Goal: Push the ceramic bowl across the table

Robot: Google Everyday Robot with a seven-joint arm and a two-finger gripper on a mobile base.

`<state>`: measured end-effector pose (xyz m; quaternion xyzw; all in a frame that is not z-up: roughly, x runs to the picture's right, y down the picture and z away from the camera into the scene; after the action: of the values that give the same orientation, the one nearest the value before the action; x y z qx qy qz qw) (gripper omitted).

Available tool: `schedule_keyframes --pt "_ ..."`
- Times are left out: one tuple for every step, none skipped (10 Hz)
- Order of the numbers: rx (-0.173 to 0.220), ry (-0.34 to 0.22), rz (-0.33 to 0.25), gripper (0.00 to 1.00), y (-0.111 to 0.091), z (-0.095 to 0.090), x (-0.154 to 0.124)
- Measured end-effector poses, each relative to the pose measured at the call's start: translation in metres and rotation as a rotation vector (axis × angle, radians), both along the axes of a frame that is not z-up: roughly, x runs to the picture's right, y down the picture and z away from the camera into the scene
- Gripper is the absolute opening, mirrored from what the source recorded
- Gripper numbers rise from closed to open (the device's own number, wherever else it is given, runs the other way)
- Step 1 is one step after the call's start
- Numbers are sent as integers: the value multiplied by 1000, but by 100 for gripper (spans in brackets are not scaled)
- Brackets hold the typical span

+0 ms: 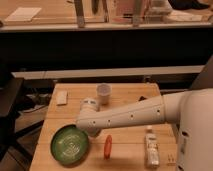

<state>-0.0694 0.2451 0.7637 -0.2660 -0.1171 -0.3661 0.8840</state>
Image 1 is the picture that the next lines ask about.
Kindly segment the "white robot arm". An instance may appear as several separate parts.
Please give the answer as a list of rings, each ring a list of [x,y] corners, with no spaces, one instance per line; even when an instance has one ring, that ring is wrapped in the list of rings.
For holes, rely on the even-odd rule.
[[[81,112],[76,126],[89,136],[103,129],[179,124],[176,171],[213,171],[213,89],[155,96],[100,112]]]

